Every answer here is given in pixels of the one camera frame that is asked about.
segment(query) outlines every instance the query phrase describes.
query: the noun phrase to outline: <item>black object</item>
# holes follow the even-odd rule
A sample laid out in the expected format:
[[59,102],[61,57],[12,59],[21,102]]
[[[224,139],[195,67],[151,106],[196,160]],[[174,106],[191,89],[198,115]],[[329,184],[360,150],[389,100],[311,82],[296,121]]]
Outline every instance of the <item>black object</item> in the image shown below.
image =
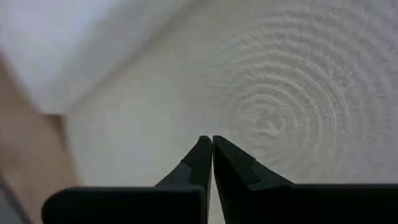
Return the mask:
[[221,136],[202,136],[155,187],[63,190],[42,210],[55,223],[207,223],[211,158],[230,223],[394,218],[398,185],[293,184]]

